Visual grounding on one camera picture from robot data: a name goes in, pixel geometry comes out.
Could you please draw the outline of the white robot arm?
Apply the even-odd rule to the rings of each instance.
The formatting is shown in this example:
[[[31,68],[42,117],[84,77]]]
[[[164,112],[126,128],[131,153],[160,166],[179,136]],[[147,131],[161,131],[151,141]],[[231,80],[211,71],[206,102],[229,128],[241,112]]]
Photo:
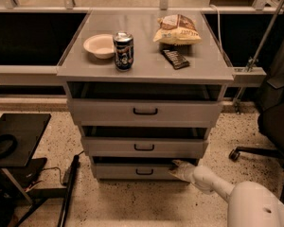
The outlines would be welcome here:
[[[228,203],[227,227],[284,227],[284,203],[255,182],[231,184],[207,166],[173,160],[169,173],[205,194],[217,193]]]

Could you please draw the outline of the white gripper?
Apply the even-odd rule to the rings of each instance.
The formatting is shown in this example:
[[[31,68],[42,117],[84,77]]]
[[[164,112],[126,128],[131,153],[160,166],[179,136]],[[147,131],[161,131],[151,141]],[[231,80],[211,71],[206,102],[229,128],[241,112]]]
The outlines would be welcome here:
[[[187,163],[182,160],[172,160],[172,162],[178,167],[177,171],[169,170],[169,174],[173,177],[193,183],[194,182],[194,170],[196,166],[192,165],[191,163]]]

